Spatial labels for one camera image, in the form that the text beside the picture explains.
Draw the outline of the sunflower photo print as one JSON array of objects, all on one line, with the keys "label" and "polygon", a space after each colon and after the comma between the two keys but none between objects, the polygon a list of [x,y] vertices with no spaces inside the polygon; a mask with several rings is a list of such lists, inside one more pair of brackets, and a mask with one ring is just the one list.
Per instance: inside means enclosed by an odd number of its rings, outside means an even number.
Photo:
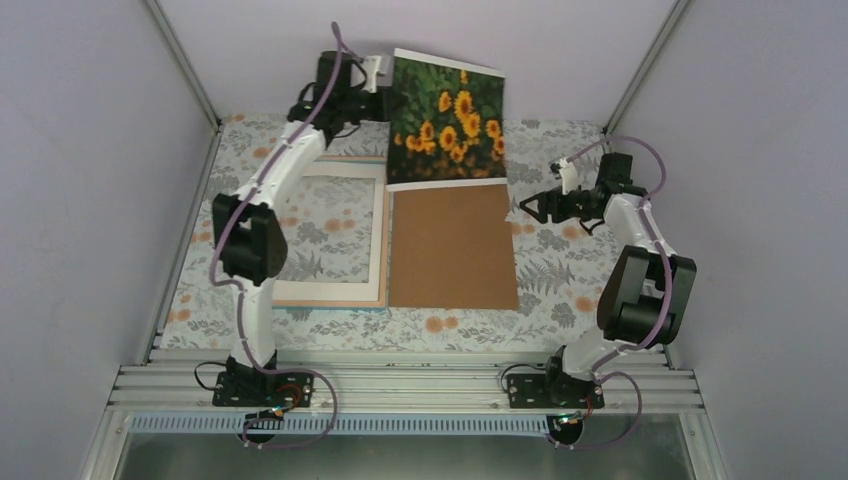
[{"label": "sunflower photo print", "polygon": [[397,48],[391,80],[388,191],[507,182],[502,71]]}]

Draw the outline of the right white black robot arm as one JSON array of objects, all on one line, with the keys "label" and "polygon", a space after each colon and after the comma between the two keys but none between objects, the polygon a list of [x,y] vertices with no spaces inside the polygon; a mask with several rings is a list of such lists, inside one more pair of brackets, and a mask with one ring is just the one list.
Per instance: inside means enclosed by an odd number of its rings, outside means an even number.
[{"label": "right white black robot arm", "polygon": [[594,187],[585,189],[572,162],[562,159],[552,168],[561,186],[519,203],[541,224],[575,220],[588,234],[606,226],[621,247],[595,327],[557,352],[541,382],[544,399],[555,407],[570,404],[580,382],[594,381],[614,358],[671,344],[682,325],[697,266],[661,235],[648,191],[631,178],[632,161],[623,153],[603,155]]}]

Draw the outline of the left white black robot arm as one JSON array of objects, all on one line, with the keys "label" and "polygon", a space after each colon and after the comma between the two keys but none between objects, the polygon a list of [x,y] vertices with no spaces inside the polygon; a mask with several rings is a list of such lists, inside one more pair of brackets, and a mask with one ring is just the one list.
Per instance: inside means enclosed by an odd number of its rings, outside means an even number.
[{"label": "left white black robot arm", "polygon": [[345,127],[386,121],[387,90],[378,79],[387,62],[385,55],[323,52],[315,80],[299,93],[280,139],[257,171],[235,192],[212,201],[208,277],[212,286],[230,288],[236,311],[237,340],[225,372],[239,380],[239,392],[252,404],[266,404],[278,391],[271,300],[288,244],[277,211]]}]

